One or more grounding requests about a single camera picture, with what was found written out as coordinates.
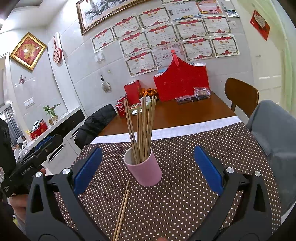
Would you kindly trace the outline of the operator hand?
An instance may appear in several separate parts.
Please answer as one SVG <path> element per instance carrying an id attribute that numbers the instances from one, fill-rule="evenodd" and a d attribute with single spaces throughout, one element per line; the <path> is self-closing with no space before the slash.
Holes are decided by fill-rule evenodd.
<path id="1" fill-rule="evenodd" d="M 9 197 L 9 203 L 15 212 L 18 224 L 25 224 L 26 221 L 26 208 L 29 194 L 12 195 Z"/>

